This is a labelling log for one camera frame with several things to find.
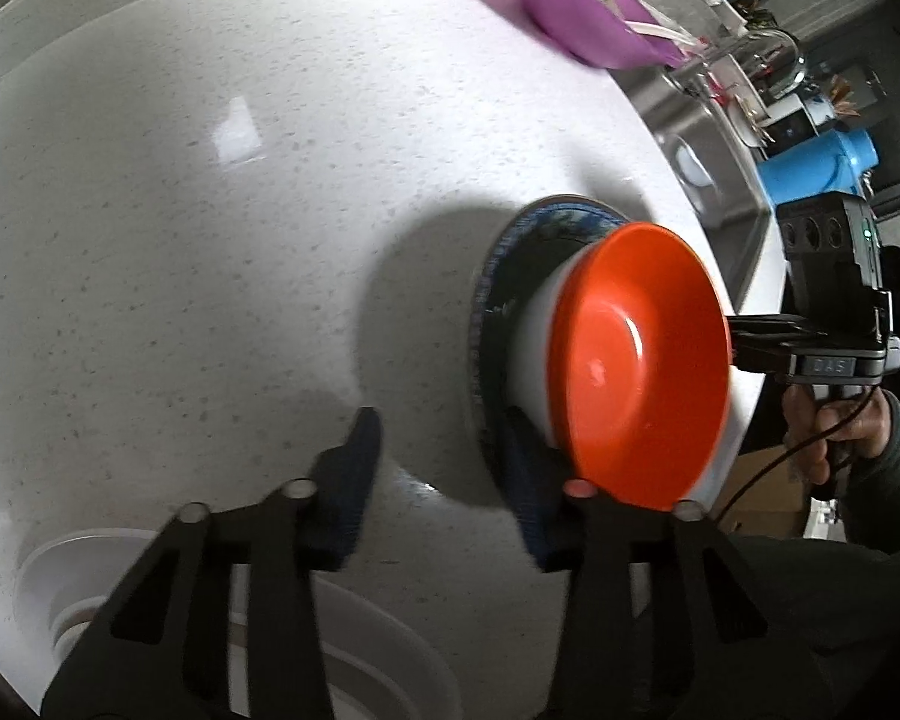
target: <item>bowl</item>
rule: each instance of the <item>bowl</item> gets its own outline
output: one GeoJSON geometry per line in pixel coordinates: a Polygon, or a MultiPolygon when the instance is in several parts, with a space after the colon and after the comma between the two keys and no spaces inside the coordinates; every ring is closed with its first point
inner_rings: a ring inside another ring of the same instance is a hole
{"type": "Polygon", "coordinates": [[[665,38],[637,34],[626,22],[656,25],[639,0],[522,0],[550,37],[594,67],[626,70],[679,67],[683,53],[665,38]]]}
{"type": "Polygon", "coordinates": [[[511,346],[511,402],[577,474],[668,512],[706,470],[730,405],[730,332],[706,268],[631,223],[545,281],[511,346]]]}

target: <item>gray sleeve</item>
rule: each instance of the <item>gray sleeve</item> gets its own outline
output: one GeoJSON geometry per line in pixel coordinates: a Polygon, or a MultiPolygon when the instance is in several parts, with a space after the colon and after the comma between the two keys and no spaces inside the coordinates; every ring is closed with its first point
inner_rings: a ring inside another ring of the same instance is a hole
{"type": "Polygon", "coordinates": [[[900,549],[900,402],[885,395],[893,418],[890,442],[879,457],[855,461],[840,507],[850,542],[893,554],[900,549]]]}

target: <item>countertop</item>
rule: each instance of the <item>countertop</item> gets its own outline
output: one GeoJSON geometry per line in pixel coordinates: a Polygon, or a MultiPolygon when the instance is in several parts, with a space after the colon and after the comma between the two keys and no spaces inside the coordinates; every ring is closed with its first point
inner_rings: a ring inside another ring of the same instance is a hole
{"type": "MultiPolygon", "coordinates": [[[[368,404],[385,454],[333,581],[442,653],[467,717],[536,712],[564,577],[535,571],[467,432],[464,341],[495,236],[560,193],[673,229],[719,279],[619,88],[509,0],[5,6],[0,668],[25,698],[49,678],[13,621],[32,549],[258,500],[368,404]]],[[[775,247],[749,312],[778,308],[775,247]]],[[[735,372],[701,499],[760,382],[735,372]]]]}

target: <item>orange bowl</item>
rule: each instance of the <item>orange bowl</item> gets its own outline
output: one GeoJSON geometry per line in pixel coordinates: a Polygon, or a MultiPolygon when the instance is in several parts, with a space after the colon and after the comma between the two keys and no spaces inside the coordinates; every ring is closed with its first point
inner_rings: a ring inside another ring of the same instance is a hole
{"type": "Polygon", "coordinates": [[[581,478],[669,512],[706,469],[730,403],[730,330],[677,235],[631,223],[565,283],[547,350],[557,442],[581,478]]]}

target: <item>kitchen sink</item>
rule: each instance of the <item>kitchen sink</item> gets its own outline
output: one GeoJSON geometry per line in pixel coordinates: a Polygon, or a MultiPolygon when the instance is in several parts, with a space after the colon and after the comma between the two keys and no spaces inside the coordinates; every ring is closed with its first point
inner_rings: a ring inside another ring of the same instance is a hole
{"type": "Polygon", "coordinates": [[[773,221],[754,153],[716,100],[687,94],[662,68],[612,74],[682,183],[739,309],[773,221]]]}

